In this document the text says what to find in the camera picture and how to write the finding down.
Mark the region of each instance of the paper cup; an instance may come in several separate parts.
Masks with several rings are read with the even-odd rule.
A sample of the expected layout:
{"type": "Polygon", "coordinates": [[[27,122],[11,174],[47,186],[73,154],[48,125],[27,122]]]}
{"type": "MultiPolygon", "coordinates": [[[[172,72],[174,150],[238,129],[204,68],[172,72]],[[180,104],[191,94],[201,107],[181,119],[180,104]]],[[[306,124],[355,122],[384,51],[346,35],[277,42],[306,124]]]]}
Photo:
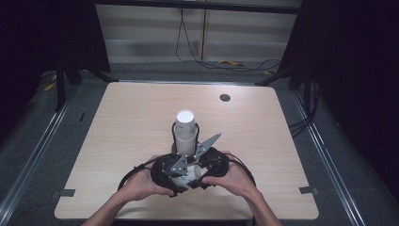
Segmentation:
{"type": "Polygon", "coordinates": [[[202,176],[202,171],[198,165],[188,167],[187,171],[188,173],[186,176],[172,178],[172,181],[176,184],[176,186],[190,188],[187,183],[197,180],[200,178],[200,176],[202,176]]]}
{"type": "Polygon", "coordinates": [[[196,122],[194,113],[190,110],[181,110],[176,115],[175,136],[181,140],[191,140],[196,136],[196,122]]]}
{"type": "Polygon", "coordinates": [[[176,136],[176,153],[180,156],[187,155],[191,157],[194,155],[197,148],[197,136],[192,137],[189,140],[183,140],[176,136]]]}

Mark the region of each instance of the metal bracket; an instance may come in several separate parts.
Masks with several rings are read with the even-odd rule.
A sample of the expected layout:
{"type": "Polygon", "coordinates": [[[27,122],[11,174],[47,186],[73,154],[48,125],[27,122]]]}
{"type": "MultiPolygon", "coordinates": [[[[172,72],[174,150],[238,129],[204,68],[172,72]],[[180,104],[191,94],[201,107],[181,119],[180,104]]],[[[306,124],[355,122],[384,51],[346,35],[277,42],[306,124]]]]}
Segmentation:
{"type": "Polygon", "coordinates": [[[208,152],[208,150],[212,147],[212,145],[214,145],[221,135],[221,133],[218,133],[199,144],[193,157],[195,159],[199,159],[201,156],[203,156],[206,152],[208,152]]]}
{"type": "Polygon", "coordinates": [[[170,168],[170,171],[185,176],[188,173],[187,167],[187,155],[185,154],[177,160],[177,162],[170,168]]]}

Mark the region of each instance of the gray carpet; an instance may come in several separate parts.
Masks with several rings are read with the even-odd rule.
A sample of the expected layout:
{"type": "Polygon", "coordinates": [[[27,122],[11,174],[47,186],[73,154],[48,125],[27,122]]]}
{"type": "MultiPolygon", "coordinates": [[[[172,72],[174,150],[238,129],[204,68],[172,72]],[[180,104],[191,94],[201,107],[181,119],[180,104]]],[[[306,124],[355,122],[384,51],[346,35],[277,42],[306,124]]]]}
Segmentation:
{"type": "MultiPolygon", "coordinates": [[[[257,67],[259,63],[247,63],[257,67]]],[[[226,70],[206,69],[195,62],[112,64],[112,74],[118,79],[151,81],[201,81],[251,83],[267,78],[263,72],[238,73],[226,70]]],[[[76,156],[83,144],[88,128],[104,94],[106,83],[90,73],[82,72],[84,80],[77,87],[72,102],[55,136],[45,151],[39,166],[19,201],[8,225],[80,225],[82,220],[59,220],[54,217],[57,199],[54,191],[64,188],[76,156]]],[[[43,79],[43,86],[48,79],[43,79]]],[[[287,87],[288,79],[273,83],[288,124],[301,121],[294,97],[287,87]]],[[[42,91],[41,86],[26,109],[19,124],[8,139],[1,144],[0,191],[3,199],[35,149],[40,136],[54,115],[56,90],[42,91]]],[[[355,198],[366,225],[399,225],[399,208],[386,187],[350,140],[337,126],[326,103],[321,98],[315,116],[315,124],[321,133],[350,193],[355,198]]],[[[283,220],[283,225],[352,225],[342,202],[329,179],[325,166],[313,141],[304,130],[295,138],[295,145],[311,186],[320,194],[314,196],[319,209],[315,220],[283,220]]],[[[206,225],[236,225],[243,222],[206,222],[206,225]]],[[[117,221],[115,225],[200,225],[200,222],[146,222],[117,221]]]]}

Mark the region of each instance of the wooden table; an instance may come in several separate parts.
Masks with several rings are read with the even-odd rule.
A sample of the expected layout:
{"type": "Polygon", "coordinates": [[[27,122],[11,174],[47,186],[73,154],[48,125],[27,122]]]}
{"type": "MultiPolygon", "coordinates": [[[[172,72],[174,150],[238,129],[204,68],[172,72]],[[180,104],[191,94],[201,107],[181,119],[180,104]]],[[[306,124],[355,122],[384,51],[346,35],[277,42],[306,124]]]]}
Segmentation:
{"type": "MultiPolygon", "coordinates": [[[[108,85],[65,186],[76,191],[60,198],[56,217],[89,218],[126,172],[169,153],[170,128],[181,109],[194,112],[199,141],[222,134],[214,147],[241,158],[278,218],[318,217],[312,194],[299,191],[309,184],[273,89],[159,83],[108,85]],[[221,94],[231,99],[223,102],[221,94]]],[[[241,197],[211,186],[130,202],[117,218],[232,220],[252,214],[241,197]]]]}

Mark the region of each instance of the floor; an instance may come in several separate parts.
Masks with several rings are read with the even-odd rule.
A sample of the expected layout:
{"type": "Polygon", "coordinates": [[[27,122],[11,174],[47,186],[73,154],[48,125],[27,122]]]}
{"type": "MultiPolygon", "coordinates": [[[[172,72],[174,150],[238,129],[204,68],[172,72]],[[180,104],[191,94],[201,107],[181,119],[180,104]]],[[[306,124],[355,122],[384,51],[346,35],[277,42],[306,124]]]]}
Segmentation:
{"type": "MultiPolygon", "coordinates": [[[[273,66],[271,63],[267,62],[263,67],[273,66]]],[[[247,66],[256,68],[259,63],[248,62],[247,66]]],[[[234,83],[251,86],[269,76],[263,71],[240,73],[207,69],[196,62],[111,64],[111,70],[109,76],[121,80],[234,83]]],[[[83,222],[82,219],[59,220],[54,217],[56,194],[64,188],[68,180],[107,85],[91,73],[81,71],[81,74],[84,77],[81,85],[66,84],[69,101],[62,115],[55,113],[56,89],[43,91],[51,83],[51,77],[43,78],[18,124],[0,144],[0,225],[80,225],[83,222]],[[52,118],[59,121],[55,131],[49,132],[46,128],[52,118]],[[47,142],[40,142],[44,133],[50,134],[50,137],[47,142]],[[32,155],[38,148],[40,154],[32,155]],[[22,174],[29,162],[36,164],[27,165],[30,167],[29,173],[22,174]],[[21,176],[24,176],[26,184],[16,186],[15,183],[21,176]]],[[[287,124],[293,125],[303,118],[297,104],[297,97],[300,95],[295,95],[295,92],[288,89],[288,81],[289,78],[282,78],[271,84],[271,87],[278,94],[287,124]]],[[[317,106],[314,125],[311,125],[313,127],[304,129],[294,138],[294,142],[310,186],[315,188],[313,195],[320,215],[314,220],[283,220],[282,224],[399,225],[398,203],[340,129],[324,102],[323,95],[317,106]],[[311,136],[314,129],[317,129],[322,138],[321,147],[315,145],[314,137],[311,136]]],[[[115,225],[161,223],[166,224],[158,221],[116,221],[115,225]]],[[[170,225],[187,223],[200,224],[168,222],[170,225]]],[[[206,224],[240,223],[247,224],[206,224]]]]}

